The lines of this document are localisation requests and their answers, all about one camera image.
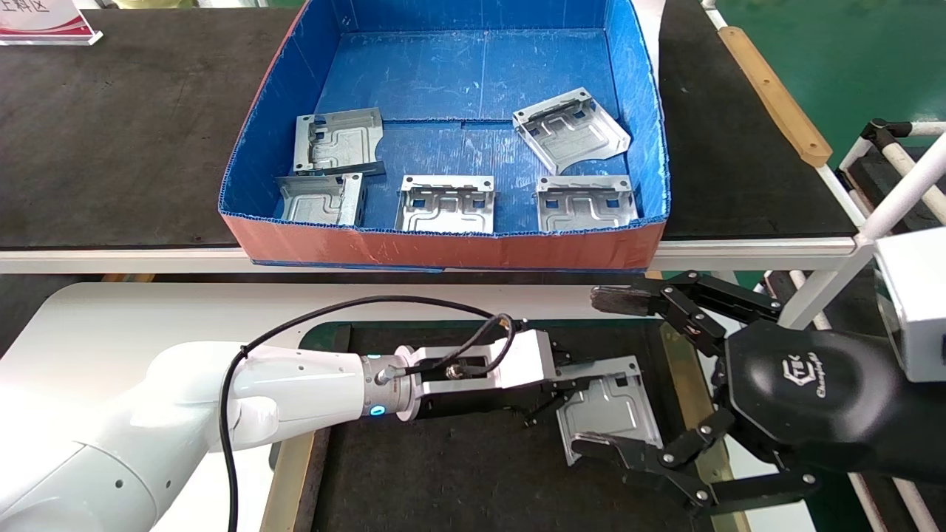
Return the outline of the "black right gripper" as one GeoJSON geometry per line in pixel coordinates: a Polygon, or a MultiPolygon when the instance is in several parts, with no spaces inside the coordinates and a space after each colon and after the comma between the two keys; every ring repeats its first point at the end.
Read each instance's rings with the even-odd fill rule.
{"type": "Polygon", "coordinates": [[[767,463],[944,482],[944,384],[911,383],[885,338],[752,324],[777,322],[783,304],[696,270],[595,287],[591,306],[618,316],[658,316],[700,353],[722,356],[724,366],[725,409],[664,449],[601,432],[575,435],[572,451],[611,461],[625,484],[658,491],[693,517],[794,504],[820,487],[801,467],[720,482],[690,474],[690,465],[729,429],[767,463]],[[710,311],[750,326],[726,340],[710,311]]]}

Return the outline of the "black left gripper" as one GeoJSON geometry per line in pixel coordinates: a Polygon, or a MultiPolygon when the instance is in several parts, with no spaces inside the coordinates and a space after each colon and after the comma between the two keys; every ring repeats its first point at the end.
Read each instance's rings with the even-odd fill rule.
{"type": "Polygon", "coordinates": [[[554,366],[547,346],[513,347],[506,359],[487,374],[467,374],[452,380],[446,368],[435,364],[449,353],[448,347],[420,350],[421,420],[510,410],[531,428],[554,420],[557,412],[579,390],[594,381],[615,381],[618,387],[639,384],[637,360],[579,361],[570,364],[570,377],[554,366]]]}

